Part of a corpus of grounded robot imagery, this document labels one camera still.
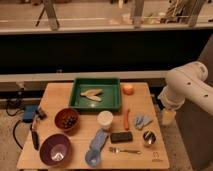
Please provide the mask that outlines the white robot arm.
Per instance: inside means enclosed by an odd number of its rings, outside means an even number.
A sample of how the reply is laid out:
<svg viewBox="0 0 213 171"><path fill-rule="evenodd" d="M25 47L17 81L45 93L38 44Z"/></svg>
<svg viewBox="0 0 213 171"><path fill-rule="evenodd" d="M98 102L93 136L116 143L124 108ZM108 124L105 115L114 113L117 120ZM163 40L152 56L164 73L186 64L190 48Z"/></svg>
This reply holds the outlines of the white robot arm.
<svg viewBox="0 0 213 171"><path fill-rule="evenodd" d="M162 124L170 125L178 109L188 99L213 116L213 87L205 83L208 77L207 67L199 62L190 62L169 70L166 74L166 86L158 95L163 105Z"/></svg>

